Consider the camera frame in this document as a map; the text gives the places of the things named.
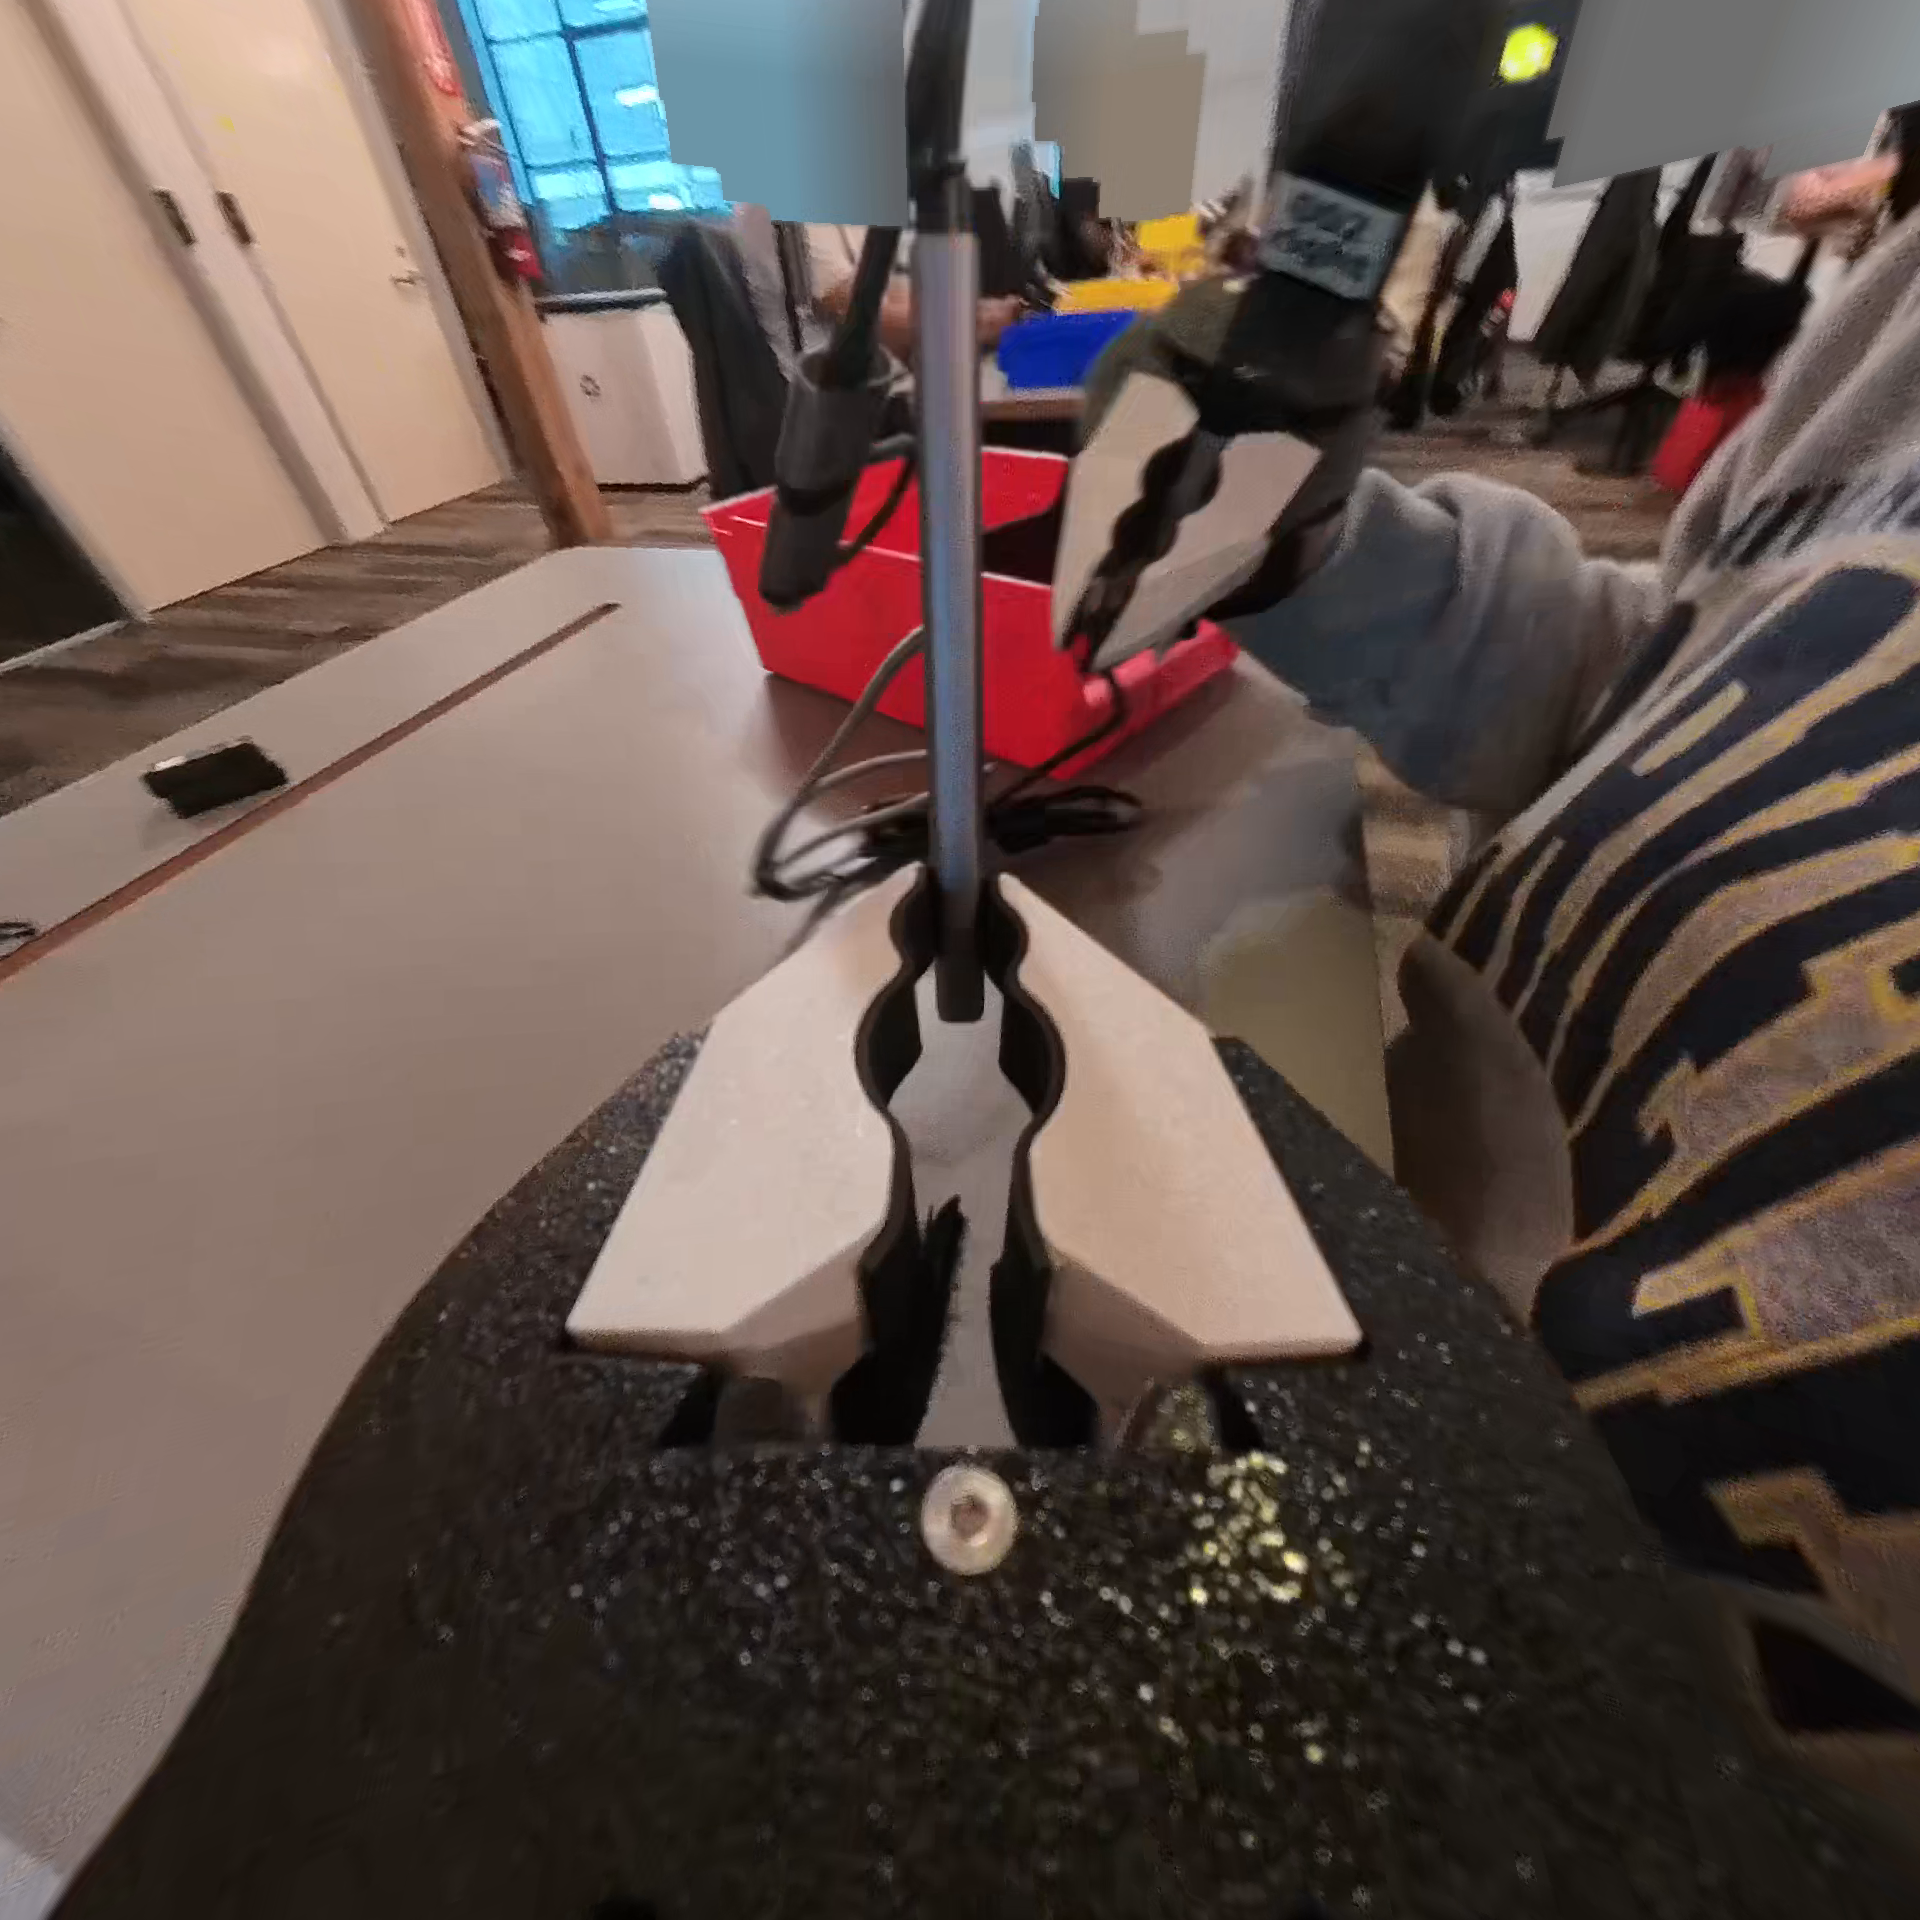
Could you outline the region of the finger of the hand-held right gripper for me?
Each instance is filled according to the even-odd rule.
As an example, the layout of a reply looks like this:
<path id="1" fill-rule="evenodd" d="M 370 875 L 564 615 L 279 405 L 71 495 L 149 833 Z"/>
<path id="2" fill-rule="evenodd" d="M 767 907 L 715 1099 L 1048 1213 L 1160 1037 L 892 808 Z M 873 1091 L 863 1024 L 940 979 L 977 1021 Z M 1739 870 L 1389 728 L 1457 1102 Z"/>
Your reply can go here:
<path id="1" fill-rule="evenodd" d="M 1063 483 L 1063 519 L 1049 585 L 1058 654 L 1083 641 L 1096 655 L 1155 559 L 1171 550 L 1169 488 L 1193 452 L 1197 411 L 1172 379 L 1123 379 Z"/>
<path id="2" fill-rule="evenodd" d="M 1178 512 L 1169 547 L 1145 561 L 1089 648 L 1096 671 L 1161 651 L 1265 561 L 1275 526 L 1322 461 L 1303 439 L 1229 439 L 1208 500 Z"/>

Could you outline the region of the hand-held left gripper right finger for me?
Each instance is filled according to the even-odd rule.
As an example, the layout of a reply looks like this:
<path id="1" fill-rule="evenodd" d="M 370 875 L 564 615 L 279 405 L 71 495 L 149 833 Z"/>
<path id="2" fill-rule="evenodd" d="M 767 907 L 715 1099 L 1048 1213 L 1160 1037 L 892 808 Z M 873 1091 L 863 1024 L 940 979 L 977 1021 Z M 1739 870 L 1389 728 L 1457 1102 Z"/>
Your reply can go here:
<path id="1" fill-rule="evenodd" d="M 1019 879 L 1000 881 L 1000 1072 L 1026 1109 L 1000 1253 L 1019 1445 L 1111 1445 L 1164 1387 L 1360 1351 L 1210 1031 Z"/>

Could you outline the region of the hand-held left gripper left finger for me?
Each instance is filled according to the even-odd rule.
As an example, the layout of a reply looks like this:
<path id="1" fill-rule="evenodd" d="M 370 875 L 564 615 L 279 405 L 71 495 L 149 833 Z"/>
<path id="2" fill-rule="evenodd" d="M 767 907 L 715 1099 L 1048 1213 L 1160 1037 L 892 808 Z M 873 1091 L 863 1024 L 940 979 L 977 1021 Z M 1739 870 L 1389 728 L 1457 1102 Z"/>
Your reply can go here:
<path id="1" fill-rule="evenodd" d="M 567 1311 L 583 1351 L 711 1368 L 849 1368 L 859 1260 L 896 1139 L 857 1041 L 901 979 L 904 868 L 831 913 L 708 1024 Z"/>

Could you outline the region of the person's right forearm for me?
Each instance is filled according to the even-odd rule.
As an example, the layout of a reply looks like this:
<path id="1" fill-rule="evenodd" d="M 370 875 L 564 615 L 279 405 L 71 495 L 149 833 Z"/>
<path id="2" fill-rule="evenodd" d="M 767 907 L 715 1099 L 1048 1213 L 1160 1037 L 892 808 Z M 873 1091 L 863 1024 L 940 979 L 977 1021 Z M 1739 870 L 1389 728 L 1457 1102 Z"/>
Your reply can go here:
<path id="1" fill-rule="evenodd" d="M 1298 583 L 1226 628 L 1403 787 L 1499 825 L 1565 771 L 1665 609 L 1658 567 L 1588 556 L 1530 492 L 1363 467 Z"/>

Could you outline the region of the blue plastic bin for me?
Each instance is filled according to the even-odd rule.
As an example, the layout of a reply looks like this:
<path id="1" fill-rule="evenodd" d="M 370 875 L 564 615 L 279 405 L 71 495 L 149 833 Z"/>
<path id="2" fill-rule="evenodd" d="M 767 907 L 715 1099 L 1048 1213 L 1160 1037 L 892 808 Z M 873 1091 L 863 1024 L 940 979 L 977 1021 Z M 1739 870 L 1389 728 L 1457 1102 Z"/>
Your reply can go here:
<path id="1" fill-rule="evenodd" d="M 1000 335 L 994 366 L 1013 392 L 1082 389 L 1100 355 L 1138 317 L 1130 307 L 1035 311 Z"/>

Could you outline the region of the yellow plastic bin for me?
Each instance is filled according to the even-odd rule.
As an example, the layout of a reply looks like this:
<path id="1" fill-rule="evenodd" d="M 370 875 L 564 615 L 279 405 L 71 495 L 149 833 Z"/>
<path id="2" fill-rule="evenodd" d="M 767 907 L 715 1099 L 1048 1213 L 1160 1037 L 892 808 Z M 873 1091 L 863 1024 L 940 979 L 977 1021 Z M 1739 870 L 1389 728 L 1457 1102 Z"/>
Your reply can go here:
<path id="1" fill-rule="evenodd" d="M 1208 237 L 1188 212 L 1130 224 L 1089 216 L 1063 240 L 1063 279 L 1048 294 L 1057 315 L 1143 315 L 1210 271 Z"/>

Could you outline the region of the red plastic bin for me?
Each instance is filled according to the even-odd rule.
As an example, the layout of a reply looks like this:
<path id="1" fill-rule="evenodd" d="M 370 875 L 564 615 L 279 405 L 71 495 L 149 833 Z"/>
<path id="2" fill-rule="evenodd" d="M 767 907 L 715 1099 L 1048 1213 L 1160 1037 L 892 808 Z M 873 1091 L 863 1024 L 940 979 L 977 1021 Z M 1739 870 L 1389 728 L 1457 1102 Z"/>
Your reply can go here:
<path id="1" fill-rule="evenodd" d="M 1049 641 L 1049 575 L 1068 460 L 1052 449 L 987 445 L 983 505 L 983 750 L 1058 774 L 1091 768 L 1116 745 L 1186 703 L 1236 662 L 1213 623 L 1164 655 L 1141 655 L 1109 685 Z M 919 493 L 907 488 L 875 542 L 795 609 L 761 597 L 770 488 L 705 508 L 711 540 L 753 628 L 761 668 L 805 688 L 856 699 L 922 620 Z"/>

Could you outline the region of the dark hanging jacket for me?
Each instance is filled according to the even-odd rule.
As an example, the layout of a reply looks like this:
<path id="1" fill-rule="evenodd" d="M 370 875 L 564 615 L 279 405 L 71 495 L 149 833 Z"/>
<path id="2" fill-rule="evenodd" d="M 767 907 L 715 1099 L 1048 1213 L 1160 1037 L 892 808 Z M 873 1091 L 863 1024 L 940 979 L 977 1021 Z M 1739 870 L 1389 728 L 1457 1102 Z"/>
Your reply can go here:
<path id="1" fill-rule="evenodd" d="M 1778 177 L 1769 149 L 1731 149 L 1695 163 L 1655 240 L 1652 271 L 1623 341 L 1645 374 L 1695 368 L 1705 387 L 1761 379 L 1809 311 L 1811 252 L 1791 277 L 1746 261 Z"/>
<path id="2" fill-rule="evenodd" d="M 1588 389 L 1616 355 L 1658 264 L 1663 183 L 1663 167 L 1649 167 L 1603 187 L 1530 341 L 1549 372 Z"/>

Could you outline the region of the black jacket on chair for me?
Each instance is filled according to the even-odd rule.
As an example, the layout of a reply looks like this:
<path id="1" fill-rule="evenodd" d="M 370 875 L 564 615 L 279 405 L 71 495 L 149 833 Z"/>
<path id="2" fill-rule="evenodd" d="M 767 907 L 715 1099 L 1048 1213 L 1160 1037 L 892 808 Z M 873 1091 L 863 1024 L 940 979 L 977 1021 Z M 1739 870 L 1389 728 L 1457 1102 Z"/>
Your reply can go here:
<path id="1" fill-rule="evenodd" d="M 733 236 L 685 224 L 666 246 L 658 284 L 689 347 L 711 500 L 769 488 L 786 369 Z"/>

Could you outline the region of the red bag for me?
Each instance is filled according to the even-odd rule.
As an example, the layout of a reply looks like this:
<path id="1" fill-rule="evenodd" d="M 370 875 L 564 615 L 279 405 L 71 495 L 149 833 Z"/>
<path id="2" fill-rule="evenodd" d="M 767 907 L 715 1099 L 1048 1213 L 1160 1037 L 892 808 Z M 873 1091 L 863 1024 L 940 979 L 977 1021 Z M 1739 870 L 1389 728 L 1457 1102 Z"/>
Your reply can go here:
<path id="1" fill-rule="evenodd" d="M 1649 461 L 1649 479 L 1668 495 L 1683 495 L 1712 455 L 1761 407 L 1765 377 L 1752 372 L 1705 374 L 1687 395 Z"/>

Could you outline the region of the white cabinet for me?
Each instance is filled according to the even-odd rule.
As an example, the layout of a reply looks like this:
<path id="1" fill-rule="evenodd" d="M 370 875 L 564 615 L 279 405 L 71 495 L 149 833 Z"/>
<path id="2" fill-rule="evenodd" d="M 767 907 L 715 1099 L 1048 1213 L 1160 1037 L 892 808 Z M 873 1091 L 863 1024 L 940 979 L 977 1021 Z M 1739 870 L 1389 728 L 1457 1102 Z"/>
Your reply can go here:
<path id="1" fill-rule="evenodd" d="M 536 303 L 601 488 L 696 488 L 708 476 L 685 333 L 661 289 Z"/>

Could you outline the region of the black desk grommet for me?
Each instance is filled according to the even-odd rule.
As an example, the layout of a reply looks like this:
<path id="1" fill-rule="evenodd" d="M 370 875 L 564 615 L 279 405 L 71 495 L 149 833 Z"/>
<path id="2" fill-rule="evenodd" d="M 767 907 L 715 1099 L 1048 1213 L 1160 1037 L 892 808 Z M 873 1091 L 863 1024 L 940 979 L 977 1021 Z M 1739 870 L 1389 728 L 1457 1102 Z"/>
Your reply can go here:
<path id="1" fill-rule="evenodd" d="M 139 781 L 179 821 L 200 821 L 282 793 L 291 777 L 271 752 L 243 735 L 161 758 Z"/>

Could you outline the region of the red fire extinguisher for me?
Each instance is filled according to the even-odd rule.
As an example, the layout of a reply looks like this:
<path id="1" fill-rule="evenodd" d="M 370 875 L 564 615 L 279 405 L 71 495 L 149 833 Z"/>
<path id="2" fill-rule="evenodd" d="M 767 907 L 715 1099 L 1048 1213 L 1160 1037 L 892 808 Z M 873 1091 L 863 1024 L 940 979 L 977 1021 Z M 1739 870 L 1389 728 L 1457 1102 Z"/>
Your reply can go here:
<path id="1" fill-rule="evenodd" d="M 497 277 L 537 287 L 545 269 L 536 229 L 522 204 L 509 155 L 497 119 L 469 119 L 457 132 L 465 191 L 487 243 Z"/>

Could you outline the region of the white door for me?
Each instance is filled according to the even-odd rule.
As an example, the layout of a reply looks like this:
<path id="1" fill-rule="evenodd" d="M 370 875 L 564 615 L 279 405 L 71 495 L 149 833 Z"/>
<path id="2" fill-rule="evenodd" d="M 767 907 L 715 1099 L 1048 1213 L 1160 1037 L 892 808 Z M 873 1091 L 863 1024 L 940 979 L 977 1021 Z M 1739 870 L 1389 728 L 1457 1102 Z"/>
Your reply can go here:
<path id="1" fill-rule="evenodd" d="M 128 5 L 3 5 L 5 452 L 145 616 L 383 533 Z"/>
<path id="2" fill-rule="evenodd" d="M 131 3 L 128 22 L 387 523 L 503 476 L 339 5 Z"/>

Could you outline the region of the wooden post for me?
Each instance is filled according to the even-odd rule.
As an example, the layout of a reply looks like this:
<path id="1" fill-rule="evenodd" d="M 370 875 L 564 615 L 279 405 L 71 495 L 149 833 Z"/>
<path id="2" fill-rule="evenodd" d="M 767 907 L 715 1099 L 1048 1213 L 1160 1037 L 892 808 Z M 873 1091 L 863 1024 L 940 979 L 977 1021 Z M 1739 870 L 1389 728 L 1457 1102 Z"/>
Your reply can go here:
<path id="1" fill-rule="evenodd" d="M 442 8 L 427 3 L 348 3 L 345 12 L 545 527 L 557 547 L 610 543 L 608 503 L 569 416 L 533 287 L 497 277 L 465 191 L 457 132 L 465 120 L 484 113 L 466 99 Z"/>

